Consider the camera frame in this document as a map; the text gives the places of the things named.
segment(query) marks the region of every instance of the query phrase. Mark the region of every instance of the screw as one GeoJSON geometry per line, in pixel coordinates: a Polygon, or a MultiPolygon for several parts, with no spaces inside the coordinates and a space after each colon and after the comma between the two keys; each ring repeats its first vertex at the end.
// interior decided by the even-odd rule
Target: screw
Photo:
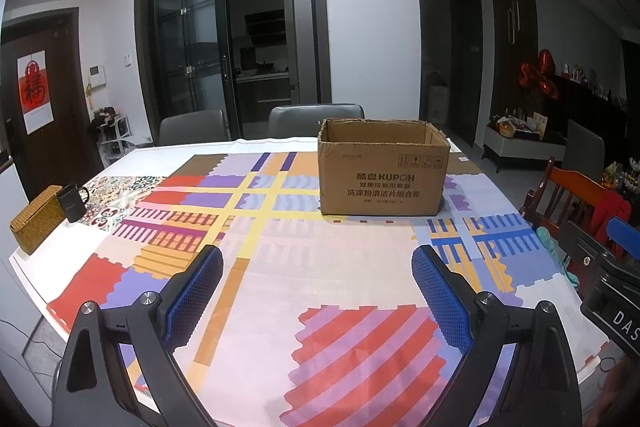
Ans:
{"type": "Polygon", "coordinates": [[[545,313],[553,313],[556,311],[556,307],[553,305],[552,302],[549,302],[549,301],[540,301],[540,307],[542,308],[542,311],[545,313]]]}
{"type": "Polygon", "coordinates": [[[140,296],[140,303],[147,306],[149,304],[153,304],[154,302],[156,302],[157,298],[158,298],[158,294],[156,292],[144,292],[140,296]]]}
{"type": "Polygon", "coordinates": [[[87,301],[82,306],[80,306],[80,311],[84,315],[88,315],[94,310],[95,310],[95,302],[93,301],[87,301]]]}
{"type": "Polygon", "coordinates": [[[480,292],[478,294],[478,299],[482,304],[488,306],[489,304],[493,304],[495,302],[496,296],[491,292],[480,292]]]}

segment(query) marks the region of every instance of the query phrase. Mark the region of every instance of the gray chair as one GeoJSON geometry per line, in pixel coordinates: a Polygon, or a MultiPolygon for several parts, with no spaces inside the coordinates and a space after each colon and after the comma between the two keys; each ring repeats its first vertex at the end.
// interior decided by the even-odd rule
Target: gray chair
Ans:
{"type": "Polygon", "coordinates": [[[313,105],[281,105],[269,115],[270,138],[318,136],[325,118],[364,118],[357,103],[317,103],[313,105]]]}
{"type": "Polygon", "coordinates": [[[160,124],[158,145],[228,141],[225,117],[219,109],[170,116],[160,124]]]}
{"type": "Polygon", "coordinates": [[[596,183],[602,183],[604,140],[575,121],[569,120],[562,169],[581,172],[596,183]]]}

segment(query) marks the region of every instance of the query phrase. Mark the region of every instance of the blue plastic part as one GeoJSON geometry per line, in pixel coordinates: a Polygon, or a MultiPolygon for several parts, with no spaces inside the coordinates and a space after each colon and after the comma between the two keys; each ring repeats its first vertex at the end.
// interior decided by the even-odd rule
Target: blue plastic part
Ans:
{"type": "Polygon", "coordinates": [[[640,232],[638,230],[619,217],[613,217],[607,223],[607,235],[629,254],[640,260],[640,232]]]}
{"type": "Polygon", "coordinates": [[[462,355],[466,355],[473,340],[469,330],[469,315],[465,307],[422,248],[414,250],[411,268],[415,282],[427,301],[447,344],[457,347],[462,355]]]}
{"type": "Polygon", "coordinates": [[[213,295],[216,288],[214,254],[215,251],[212,250],[166,313],[162,340],[169,353],[189,342],[191,333],[213,295]]]}

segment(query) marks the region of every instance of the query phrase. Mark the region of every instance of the mug handle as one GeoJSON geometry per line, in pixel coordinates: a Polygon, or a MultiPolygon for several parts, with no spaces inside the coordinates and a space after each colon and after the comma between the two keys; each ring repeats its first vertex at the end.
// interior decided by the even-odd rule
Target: mug handle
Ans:
{"type": "Polygon", "coordinates": [[[78,188],[78,194],[80,193],[81,190],[84,190],[86,192],[86,199],[82,199],[82,203],[88,203],[89,202],[89,190],[86,187],[80,187],[78,188]]]}

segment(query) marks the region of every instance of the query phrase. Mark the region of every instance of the cardboard box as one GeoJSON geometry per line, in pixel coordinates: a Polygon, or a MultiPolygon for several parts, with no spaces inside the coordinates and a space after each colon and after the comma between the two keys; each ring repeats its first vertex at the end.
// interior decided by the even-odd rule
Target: cardboard box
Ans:
{"type": "Polygon", "coordinates": [[[429,123],[325,120],[318,136],[320,211],[434,216],[448,162],[449,142],[429,123]]]}

